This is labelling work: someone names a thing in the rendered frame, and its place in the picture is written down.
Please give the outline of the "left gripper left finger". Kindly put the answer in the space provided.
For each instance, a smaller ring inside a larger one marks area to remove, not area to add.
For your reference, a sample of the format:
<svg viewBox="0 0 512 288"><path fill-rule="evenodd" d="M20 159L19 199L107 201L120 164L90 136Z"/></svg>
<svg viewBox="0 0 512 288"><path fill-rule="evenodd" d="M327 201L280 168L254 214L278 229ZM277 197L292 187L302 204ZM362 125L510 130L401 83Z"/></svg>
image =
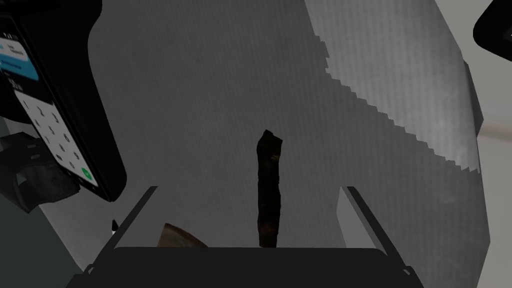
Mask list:
<svg viewBox="0 0 512 288"><path fill-rule="evenodd" d="M130 211L127 217L123 220L117 231L111 236L111 238L105 244L103 249L98 254L97 258L94 260L94 262L86 267L86 269L83 272L84 275L91 272L95 265L98 265L100 263L100 260L103 260L116 248L119 241L123 238L126 231L129 229L133 221L137 218L137 215L146 205L146 203L151 198L152 194L155 192L157 188L158 186L150 186L147 189L147 191L143 194L141 199L136 203L136 205L133 207L133 209Z"/></svg>

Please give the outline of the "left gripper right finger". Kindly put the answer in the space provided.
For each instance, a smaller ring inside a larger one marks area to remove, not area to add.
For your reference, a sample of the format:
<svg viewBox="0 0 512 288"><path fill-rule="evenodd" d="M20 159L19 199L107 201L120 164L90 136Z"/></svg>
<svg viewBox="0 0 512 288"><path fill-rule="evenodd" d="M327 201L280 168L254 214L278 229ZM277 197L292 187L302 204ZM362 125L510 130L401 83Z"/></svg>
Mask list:
<svg viewBox="0 0 512 288"><path fill-rule="evenodd" d="M414 269L405 264L402 256L354 186L340 188L336 216L347 248L377 249L408 276L415 274Z"/></svg>

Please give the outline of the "brown flat piece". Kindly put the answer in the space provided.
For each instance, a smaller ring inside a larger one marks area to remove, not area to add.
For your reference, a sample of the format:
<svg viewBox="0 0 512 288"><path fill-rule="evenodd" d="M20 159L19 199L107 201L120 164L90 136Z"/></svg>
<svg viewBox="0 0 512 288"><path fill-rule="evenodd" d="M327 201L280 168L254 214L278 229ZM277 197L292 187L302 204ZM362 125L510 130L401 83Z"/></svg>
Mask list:
<svg viewBox="0 0 512 288"><path fill-rule="evenodd" d="M161 248L207 248L208 246L187 231L165 223L157 247Z"/></svg>

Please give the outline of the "dark brown stick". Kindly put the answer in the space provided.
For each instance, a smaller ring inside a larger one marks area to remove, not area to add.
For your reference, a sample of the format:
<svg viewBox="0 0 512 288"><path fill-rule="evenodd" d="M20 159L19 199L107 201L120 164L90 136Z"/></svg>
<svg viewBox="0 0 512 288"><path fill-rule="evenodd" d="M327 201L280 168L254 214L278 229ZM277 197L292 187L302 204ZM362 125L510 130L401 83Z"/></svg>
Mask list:
<svg viewBox="0 0 512 288"><path fill-rule="evenodd" d="M257 142L257 230L261 248L276 248L281 215L279 160L283 141L265 130Z"/></svg>

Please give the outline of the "black terminal stand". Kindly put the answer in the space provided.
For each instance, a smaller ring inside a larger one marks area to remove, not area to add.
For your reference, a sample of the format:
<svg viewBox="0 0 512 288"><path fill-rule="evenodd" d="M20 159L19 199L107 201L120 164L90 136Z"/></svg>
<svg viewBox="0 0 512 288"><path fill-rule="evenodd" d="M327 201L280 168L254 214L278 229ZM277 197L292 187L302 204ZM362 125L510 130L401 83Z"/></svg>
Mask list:
<svg viewBox="0 0 512 288"><path fill-rule="evenodd" d="M0 148L0 194L24 212L80 191L40 138L25 132L6 135L0 137Z"/></svg>

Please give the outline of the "black keypad payment terminal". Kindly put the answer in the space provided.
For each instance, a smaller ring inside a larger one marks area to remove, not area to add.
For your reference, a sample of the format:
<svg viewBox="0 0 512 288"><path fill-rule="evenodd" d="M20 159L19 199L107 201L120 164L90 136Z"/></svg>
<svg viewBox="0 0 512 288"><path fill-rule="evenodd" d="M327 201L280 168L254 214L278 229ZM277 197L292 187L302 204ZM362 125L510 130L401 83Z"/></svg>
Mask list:
<svg viewBox="0 0 512 288"><path fill-rule="evenodd" d="M88 40L102 0L0 0L0 115L34 127L60 168L107 202L127 173Z"/></svg>

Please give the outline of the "grey table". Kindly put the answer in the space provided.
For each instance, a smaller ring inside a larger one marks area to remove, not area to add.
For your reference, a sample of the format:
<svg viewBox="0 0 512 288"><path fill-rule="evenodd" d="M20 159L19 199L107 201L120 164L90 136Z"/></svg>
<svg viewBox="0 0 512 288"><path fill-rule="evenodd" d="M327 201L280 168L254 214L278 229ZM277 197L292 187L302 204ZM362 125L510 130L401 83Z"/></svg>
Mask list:
<svg viewBox="0 0 512 288"><path fill-rule="evenodd" d="M221 288L401 288L351 271L337 219L354 186L424 288L477 288L490 233L469 81L436 0L104 0L88 40L128 176L42 207L81 269L144 191L124 245L163 224L209 249L165 253L170 279ZM257 143L282 140L276 247L260 247Z"/></svg>

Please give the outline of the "black rounded object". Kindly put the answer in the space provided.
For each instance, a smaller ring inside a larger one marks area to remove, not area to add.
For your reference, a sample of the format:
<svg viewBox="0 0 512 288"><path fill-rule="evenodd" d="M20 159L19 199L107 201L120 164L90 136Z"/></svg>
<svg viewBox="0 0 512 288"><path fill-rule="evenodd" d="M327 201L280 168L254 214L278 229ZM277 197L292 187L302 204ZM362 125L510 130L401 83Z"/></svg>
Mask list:
<svg viewBox="0 0 512 288"><path fill-rule="evenodd" d="M512 0L492 0L476 21L472 36L479 47L512 62Z"/></svg>

